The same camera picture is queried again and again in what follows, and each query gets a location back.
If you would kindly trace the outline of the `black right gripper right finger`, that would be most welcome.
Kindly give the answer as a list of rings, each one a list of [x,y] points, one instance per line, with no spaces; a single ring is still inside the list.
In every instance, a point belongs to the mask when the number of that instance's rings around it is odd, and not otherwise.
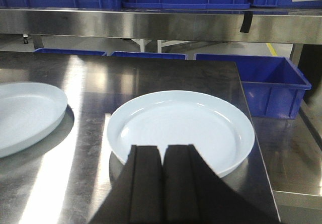
[[[170,145],[164,157],[166,223],[278,223],[247,202],[192,145]]]

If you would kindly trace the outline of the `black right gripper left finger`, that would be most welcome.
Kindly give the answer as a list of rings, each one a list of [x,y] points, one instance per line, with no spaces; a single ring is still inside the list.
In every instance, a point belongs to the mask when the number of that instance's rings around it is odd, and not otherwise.
[[[163,170],[156,146],[133,145],[128,160],[89,223],[162,223]]]

